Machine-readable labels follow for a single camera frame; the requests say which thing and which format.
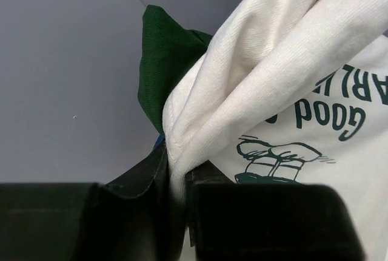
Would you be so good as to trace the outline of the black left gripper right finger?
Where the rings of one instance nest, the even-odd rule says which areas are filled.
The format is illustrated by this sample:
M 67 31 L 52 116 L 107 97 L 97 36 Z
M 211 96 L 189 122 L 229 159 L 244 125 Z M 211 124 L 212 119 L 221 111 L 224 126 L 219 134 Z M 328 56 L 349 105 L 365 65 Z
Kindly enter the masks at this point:
M 234 183 L 211 163 L 186 174 L 190 244 L 198 260 L 364 260 L 347 208 L 324 185 Z

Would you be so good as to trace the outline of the white green raglan t-shirt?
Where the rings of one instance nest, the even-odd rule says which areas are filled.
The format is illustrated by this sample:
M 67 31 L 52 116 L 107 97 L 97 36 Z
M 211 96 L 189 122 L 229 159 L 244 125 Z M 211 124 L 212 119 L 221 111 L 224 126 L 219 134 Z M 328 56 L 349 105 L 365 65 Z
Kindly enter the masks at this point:
M 165 135 L 170 189 L 313 90 L 387 29 L 387 0 L 242 0 L 213 35 L 143 15 L 138 98 Z

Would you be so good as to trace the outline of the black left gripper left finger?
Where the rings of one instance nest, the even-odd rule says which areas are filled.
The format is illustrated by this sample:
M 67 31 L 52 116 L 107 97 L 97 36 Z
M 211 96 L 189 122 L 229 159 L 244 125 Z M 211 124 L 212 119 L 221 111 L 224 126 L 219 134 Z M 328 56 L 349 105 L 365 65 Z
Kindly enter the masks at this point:
M 100 183 L 3 183 L 2 260 L 178 260 L 165 143 Z

